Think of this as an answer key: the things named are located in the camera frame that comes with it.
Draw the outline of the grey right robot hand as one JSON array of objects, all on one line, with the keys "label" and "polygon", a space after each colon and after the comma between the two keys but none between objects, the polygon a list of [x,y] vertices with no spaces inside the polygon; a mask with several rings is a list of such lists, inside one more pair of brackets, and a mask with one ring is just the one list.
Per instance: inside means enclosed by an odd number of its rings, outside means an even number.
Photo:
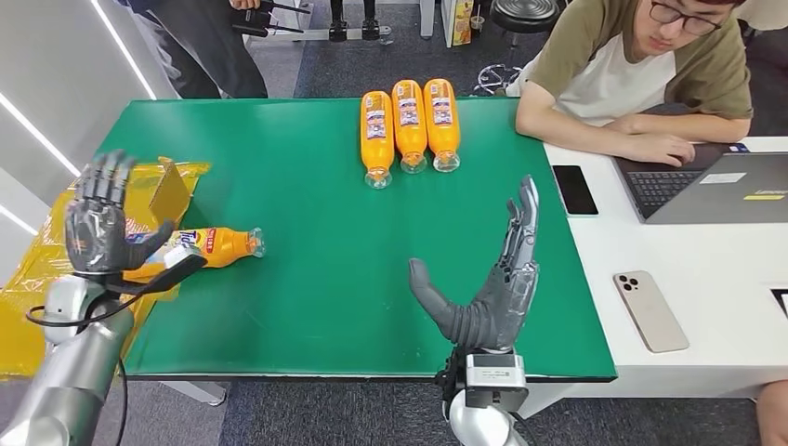
[{"label": "grey right robot hand", "polygon": [[500,255],[479,291],[458,305],[433,285],[426,263],[409,260],[409,286],[441,334],[460,348],[508,352],[514,347],[538,282],[534,256],[539,194],[532,176],[520,181],[519,203],[507,201],[509,218]]}]

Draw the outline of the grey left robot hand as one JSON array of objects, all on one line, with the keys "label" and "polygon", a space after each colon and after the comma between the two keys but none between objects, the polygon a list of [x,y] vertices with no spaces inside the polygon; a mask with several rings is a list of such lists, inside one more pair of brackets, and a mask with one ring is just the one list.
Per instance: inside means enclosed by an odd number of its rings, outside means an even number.
[{"label": "grey left robot hand", "polygon": [[175,230],[166,220],[142,241],[126,236],[125,196],[134,158],[122,150],[102,153],[76,180],[65,212],[65,246],[75,271],[107,275],[140,268]]}]

